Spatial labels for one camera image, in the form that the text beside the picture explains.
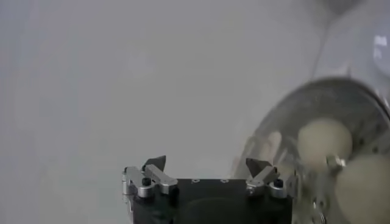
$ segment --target silver metal part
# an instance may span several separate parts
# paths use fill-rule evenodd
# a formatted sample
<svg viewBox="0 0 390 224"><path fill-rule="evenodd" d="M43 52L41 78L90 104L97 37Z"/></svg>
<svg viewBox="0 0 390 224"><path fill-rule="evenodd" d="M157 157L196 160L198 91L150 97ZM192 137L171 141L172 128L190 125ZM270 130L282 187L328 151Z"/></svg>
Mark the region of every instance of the silver metal part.
<svg viewBox="0 0 390 224"><path fill-rule="evenodd" d="M177 186L177 180L175 178L167 176L167 174L153 164L145 167L144 174L160 185L161 193L163 194L169 194Z"/></svg>
<svg viewBox="0 0 390 224"><path fill-rule="evenodd" d="M130 166L127 168L126 175L129 177L130 184L137 188L137 195L141 198L148 198L154 196L155 183L151 181L148 186L143 185L145 176L136 167Z"/></svg>
<svg viewBox="0 0 390 224"><path fill-rule="evenodd" d="M284 187L287 195L292 198L298 196L298 177L295 175L283 174L279 176L279 179L283 180Z"/></svg>
<svg viewBox="0 0 390 224"><path fill-rule="evenodd" d="M127 177L125 172L122 172L122 194L129 194L129 185L127 184Z"/></svg>
<svg viewBox="0 0 390 224"><path fill-rule="evenodd" d="M247 180L246 184L249 187L262 187L278 177L275 167L267 166L253 179Z"/></svg>
<svg viewBox="0 0 390 224"><path fill-rule="evenodd" d="M338 156L328 156L327 166L330 172L339 172L344 166L346 166L346 161L344 159L340 159Z"/></svg>
<svg viewBox="0 0 390 224"><path fill-rule="evenodd" d="M266 166L257 176L246 180L249 195L262 194L267 184L277 179L278 176L275 167Z"/></svg>
<svg viewBox="0 0 390 224"><path fill-rule="evenodd" d="M271 195L275 198L286 198L287 190L285 187L275 187L274 183L269 184Z"/></svg>

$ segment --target black screw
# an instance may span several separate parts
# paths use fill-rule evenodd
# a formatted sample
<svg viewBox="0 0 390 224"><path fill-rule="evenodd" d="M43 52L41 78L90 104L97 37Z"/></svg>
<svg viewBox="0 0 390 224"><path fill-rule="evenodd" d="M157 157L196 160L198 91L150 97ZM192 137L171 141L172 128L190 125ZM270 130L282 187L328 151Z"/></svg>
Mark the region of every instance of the black screw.
<svg viewBox="0 0 390 224"><path fill-rule="evenodd" d="M282 188L283 187L283 180L281 180L281 179L274 180L274 186L278 187L278 188Z"/></svg>
<svg viewBox="0 0 390 224"><path fill-rule="evenodd" d="M144 177L142 179L142 185L143 186L150 186L152 184L152 180L149 177Z"/></svg>

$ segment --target transparent bowl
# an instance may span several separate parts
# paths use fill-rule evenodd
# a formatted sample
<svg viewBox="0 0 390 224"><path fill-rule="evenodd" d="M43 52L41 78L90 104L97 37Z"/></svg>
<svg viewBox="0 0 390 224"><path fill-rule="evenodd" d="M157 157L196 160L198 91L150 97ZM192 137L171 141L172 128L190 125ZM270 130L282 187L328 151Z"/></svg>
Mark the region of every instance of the transparent bowl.
<svg viewBox="0 0 390 224"><path fill-rule="evenodd" d="M288 166L299 176L300 190L294 205L294 224L324 223L319 214L308 212L320 204L326 207L324 216L327 223L348 223L334 200L333 180L308 170L300 163L297 153L299 129L319 117L336 119L350 130L352 155L361 153L360 150L368 145L375 145L379 136L389 131L390 127L387 101L362 83L335 78L311 82L293 91L263 119L248 139L239 163L233 169L232 178L249 177L246 158L268 160L275 166ZM387 153L388 144L382 145L385 149L380 149L380 153ZM273 152L264 153L264 148Z"/></svg>

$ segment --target white wall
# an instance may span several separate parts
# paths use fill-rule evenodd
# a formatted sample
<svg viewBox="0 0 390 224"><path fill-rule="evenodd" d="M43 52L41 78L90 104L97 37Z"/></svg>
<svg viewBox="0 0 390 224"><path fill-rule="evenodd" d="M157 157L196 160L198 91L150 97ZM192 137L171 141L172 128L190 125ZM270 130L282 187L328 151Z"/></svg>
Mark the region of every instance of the white wall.
<svg viewBox="0 0 390 224"><path fill-rule="evenodd" d="M390 79L381 74L373 62L375 31L381 18L389 15L388 0L363 0L335 20L327 31L315 77L326 77L349 67L353 79L390 97Z"/></svg>
<svg viewBox="0 0 390 224"><path fill-rule="evenodd" d="M310 78L312 0L3 0L0 222L127 223L120 173L221 178Z"/></svg>

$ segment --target white egg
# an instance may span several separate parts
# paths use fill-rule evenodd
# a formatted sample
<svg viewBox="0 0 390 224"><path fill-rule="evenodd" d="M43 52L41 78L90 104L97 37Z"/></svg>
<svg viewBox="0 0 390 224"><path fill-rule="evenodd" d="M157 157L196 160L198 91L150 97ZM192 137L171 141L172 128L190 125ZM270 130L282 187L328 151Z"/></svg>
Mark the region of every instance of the white egg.
<svg viewBox="0 0 390 224"><path fill-rule="evenodd" d="M341 159L350 156L352 135L341 122L320 118L299 130L297 148L303 164L320 172L327 168L327 156L338 156Z"/></svg>
<svg viewBox="0 0 390 224"><path fill-rule="evenodd" d="M390 158L360 156L337 176L336 200L351 224L389 224L389 186Z"/></svg>

